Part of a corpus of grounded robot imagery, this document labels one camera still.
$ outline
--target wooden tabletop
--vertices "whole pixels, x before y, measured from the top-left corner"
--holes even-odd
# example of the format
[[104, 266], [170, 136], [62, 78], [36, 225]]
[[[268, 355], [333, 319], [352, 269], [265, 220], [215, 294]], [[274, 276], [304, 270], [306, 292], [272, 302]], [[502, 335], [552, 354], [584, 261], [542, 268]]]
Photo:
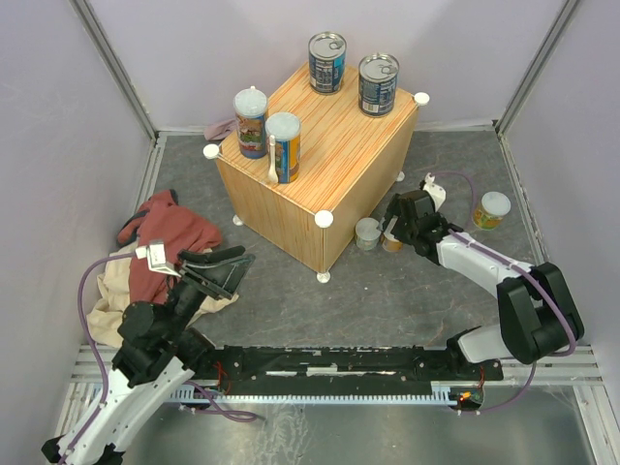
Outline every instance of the wooden tabletop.
[[268, 155], [261, 160], [245, 158], [239, 151], [236, 133], [224, 140], [221, 160], [311, 213], [333, 210], [406, 119], [418, 110], [412, 95], [397, 89], [391, 113], [380, 118], [367, 116], [357, 105], [357, 86], [357, 69], [347, 66], [338, 93], [318, 94], [308, 82], [306, 63], [269, 98], [268, 114], [289, 111], [301, 119], [301, 160], [296, 181], [269, 183]]

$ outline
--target wooden cube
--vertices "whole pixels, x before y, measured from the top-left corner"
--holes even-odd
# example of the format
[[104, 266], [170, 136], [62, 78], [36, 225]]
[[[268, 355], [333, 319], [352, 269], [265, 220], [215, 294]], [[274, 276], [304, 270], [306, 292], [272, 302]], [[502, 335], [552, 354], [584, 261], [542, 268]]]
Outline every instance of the wooden cube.
[[[268, 114], [301, 119], [299, 176], [267, 180], [269, 156], [241, 155], [236, 134], [222, 144], [217, 166], [237, 216], [251, 229], [317, 272], [328, 271], [400, 173], [418, 119], [411, 94], [397, 89], [394, 109], [374, 118], [357, 103], [357, 69], [347, 67], [342, 89], [321, 95], [310, 87], [307, 63], [269, 98]], [[315, 214], [330, 211], [328, 228]]]

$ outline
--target gray floor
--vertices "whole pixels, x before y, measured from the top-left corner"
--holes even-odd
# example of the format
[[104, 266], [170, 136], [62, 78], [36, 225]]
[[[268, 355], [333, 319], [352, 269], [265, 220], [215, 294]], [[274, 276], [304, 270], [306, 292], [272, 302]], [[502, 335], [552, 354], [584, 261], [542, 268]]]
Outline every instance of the gray floor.
[[[359, 251], [351, 243], [320, 284], [315, 273], [246, 227], [233, 225], [233, 206], [213, 162], [202, 156], [202, 136], [168, 137], [156, 192], [176, 189], [180, 204], [217, 225], [225, 245], [256, 255], [239, 301], [195, 326], [218, 345], [439, 346], [463, 329], [498, 321], [497, 303], [463, 276], [420, 258], [413, 248], [393, 255], [381, 247]], [[395, 192], [416, 189], [428, 171], [473, 176], [481, 193], [506, 193], [513, 210], [493, 232], [468, 228], [476, 239], [516, 259], [532, 251], [502, 152], [493, 132], [415, 133], [403, 171], [373, 215], [383, 215]], [[442, 211], [465, 225], [469, 186], [442, 177], [448, 191]]]

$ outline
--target food can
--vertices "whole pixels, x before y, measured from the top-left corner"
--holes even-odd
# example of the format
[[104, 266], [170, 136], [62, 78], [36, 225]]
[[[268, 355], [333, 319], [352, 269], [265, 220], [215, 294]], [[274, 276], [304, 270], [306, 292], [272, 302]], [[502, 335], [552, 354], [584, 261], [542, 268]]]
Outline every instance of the food can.
[[278, 182], [293, 182], [299, 175], [301, 121], [292, 113], [274, 113], [267, 118], [267, 137], [275, 137], [275, 172]]
[[310, 85], [320, 94], [338, 92], [345, 74], [347, 41], [335, 32], [322, 32], [308, 42]]
[[370, 116], [384, 116], [394, 108], [398, 60], [386, 53], [359, 62], [359, 108]]
[[267, 153], [267, 135], [264, 126], [267, 97], [252, 86], [237, 93], [233, 105], [239, 150], [247, 158], [262, 158]]

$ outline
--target white lid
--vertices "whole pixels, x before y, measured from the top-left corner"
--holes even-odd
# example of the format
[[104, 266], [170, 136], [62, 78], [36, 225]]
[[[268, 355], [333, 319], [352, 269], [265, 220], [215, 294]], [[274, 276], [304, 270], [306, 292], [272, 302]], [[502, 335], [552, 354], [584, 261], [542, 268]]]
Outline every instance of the white lid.
[[256, 118], [267, 111], [267, 96], [252, 86], [234, 96], [234, 110], [241, 116]]
[[381, 235], [379, 222], [374, 218], [362, 218], [356, 224], [357, 237], [365, 240], [375, 240]]
[[277, 140], [291, 140], [301, 131], [301, 121], [294, 114], [281, 111], [269, 116], [265, 127]]
[[204, 155], [207, 160], [213, 160], [214, 158], [217, 158], [219, 154], [220, 146], [217, 143], [210, 143], [209, 145], [205, 145], [204, 149], [202, 150], [202, 155]]
[[333, 215], [328, 210], [320, 210], [314, 215], [314, 222], [319, 228], [329, 228], [333, 223]]
[[493, 216], [506, 216], [511, 211], [511, 200], [501, 192], [487, 192], [482, 196], [482, 208]]
[[428, 105], [430, 96], [426, 92], [418, 92], [414, 95], [414, 101], [416, 101], [416, 105], [419, 107], [424, 107], [425, 105]]

